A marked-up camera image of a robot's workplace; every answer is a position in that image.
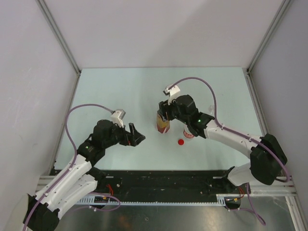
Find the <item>amber tea bottle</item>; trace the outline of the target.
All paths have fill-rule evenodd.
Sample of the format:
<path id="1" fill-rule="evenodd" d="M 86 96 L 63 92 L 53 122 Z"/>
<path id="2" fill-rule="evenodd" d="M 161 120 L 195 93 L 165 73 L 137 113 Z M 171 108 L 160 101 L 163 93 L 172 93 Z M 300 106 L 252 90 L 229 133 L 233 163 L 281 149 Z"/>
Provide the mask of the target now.
<path id="1" fill-rule="evenodd" d="M 167 133 L 170 129 L 170 122 L 164 121 L 159 113 L 156 115 L 156 128 L 162 134 Z"/>

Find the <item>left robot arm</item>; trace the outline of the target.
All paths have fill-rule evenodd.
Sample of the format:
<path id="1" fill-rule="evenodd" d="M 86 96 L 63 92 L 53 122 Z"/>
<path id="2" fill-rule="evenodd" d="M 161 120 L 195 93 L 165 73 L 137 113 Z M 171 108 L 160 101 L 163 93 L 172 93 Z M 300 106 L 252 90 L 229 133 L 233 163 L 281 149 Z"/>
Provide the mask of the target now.
<path id="1" fill-rule="evenodd" d="M 94 166 L 105 156 L 107 148 L 120 144 L 135 147 L 145 136 L 134 124 L 129 131 L 109 120 L 100 120 L 89 137 L 78 147 L 69 164 L 42 190 L 28 198 L 23 230 L 53 231 L 76 202 L 89 193 L 102 192 L 106 180 L 95 176 Z"/>

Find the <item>clear plastic bottle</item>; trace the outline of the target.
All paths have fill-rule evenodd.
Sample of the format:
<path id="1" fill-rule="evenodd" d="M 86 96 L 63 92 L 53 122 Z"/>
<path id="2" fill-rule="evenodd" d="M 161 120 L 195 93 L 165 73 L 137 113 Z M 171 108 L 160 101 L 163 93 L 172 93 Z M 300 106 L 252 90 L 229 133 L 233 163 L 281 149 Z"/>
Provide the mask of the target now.
<path id="1" fill-rule="evenodd" d="M 211 115 L 214 115 L 215 114 L 215 106 L 214 105 L 210 105 L 209 108 L 208 108 L 208 112 Z"/>

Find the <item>clear red-label water bottle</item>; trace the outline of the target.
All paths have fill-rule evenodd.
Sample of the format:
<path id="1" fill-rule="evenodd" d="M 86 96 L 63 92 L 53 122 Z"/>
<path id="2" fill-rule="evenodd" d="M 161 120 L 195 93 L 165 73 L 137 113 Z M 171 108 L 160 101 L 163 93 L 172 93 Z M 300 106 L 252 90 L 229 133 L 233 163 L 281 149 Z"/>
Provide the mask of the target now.
<path id="1" fill-rule="evenodd" d="M 189 131 L 189 129 L 186 125 L 184 125 L 184 127 L 183 127 L 183 136 L 187 140 L 192 140 L 194 138 L 194 135 Z"/>

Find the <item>red bottle cap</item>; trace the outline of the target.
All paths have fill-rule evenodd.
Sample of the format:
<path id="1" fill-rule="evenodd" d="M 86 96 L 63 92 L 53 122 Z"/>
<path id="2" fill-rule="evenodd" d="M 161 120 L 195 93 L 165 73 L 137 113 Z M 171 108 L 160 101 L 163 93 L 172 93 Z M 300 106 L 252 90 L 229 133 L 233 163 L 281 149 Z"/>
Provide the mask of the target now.
<path id="1" fill-rule="evenodd" d="M 178 145 L 183 145 L 185 141 L 183 139 L 178 139 Z"/>

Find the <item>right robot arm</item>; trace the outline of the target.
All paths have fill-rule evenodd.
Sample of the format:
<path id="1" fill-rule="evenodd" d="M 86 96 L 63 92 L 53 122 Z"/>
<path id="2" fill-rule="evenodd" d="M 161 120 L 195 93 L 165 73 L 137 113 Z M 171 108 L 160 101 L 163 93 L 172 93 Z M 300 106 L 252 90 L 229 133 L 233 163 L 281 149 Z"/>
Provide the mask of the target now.
<path id="1" fill-rule="evenodd" d="M 162 101 L 158 105 L 157 112 L 163 121 L 176 119 L 193 136 L 218 141 L 250 160 L 240 167 L 231 167 L 222 177 L 221 186 L 227 193 L 233 193 L 242 184 L 253 181 L 272 185 L 287 163 L 287 157 L 275 136 L 269 133 L 261 137 L 245 135 L 219 125 L 213 116 L 198 110 L 190 95 L 181 95 L 172 102 Z"/>

